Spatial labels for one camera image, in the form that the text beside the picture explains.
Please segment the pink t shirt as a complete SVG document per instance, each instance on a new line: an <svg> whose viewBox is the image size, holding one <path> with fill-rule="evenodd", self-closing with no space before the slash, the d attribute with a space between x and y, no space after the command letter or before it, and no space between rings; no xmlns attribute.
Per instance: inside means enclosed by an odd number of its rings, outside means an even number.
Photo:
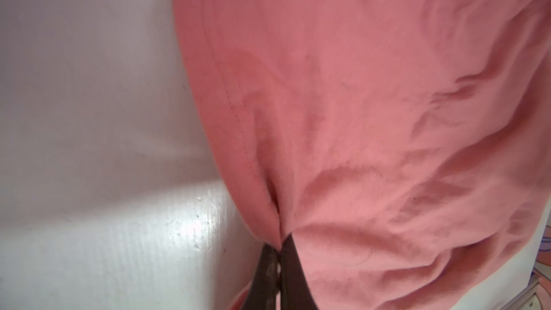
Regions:
<svg viewBox="0 0 551 310"><path fill-rule="evenodd" d="M550 0L173 0L245 224L320 309L450 309L550 196Z"/></svg>

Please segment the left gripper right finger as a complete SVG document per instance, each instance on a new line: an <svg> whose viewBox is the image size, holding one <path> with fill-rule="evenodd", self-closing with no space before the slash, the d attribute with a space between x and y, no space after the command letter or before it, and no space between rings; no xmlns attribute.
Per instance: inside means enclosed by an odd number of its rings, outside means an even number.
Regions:
<svg viewBox="0 0 551 310"><path fill-rule="evenodd" d="M289 235L282 245L279 262L281 310L318 310L292 235Z"/></svg>

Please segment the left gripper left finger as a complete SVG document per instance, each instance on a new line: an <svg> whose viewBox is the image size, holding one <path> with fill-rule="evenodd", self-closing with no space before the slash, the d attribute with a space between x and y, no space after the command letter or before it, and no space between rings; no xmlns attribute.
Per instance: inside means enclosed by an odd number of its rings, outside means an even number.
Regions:
<svg viewBox="0 0 551 310"><path fill-rule="evenodd" d="M279 290L278 251L265 244L242 310L276 310Z"/></svg>

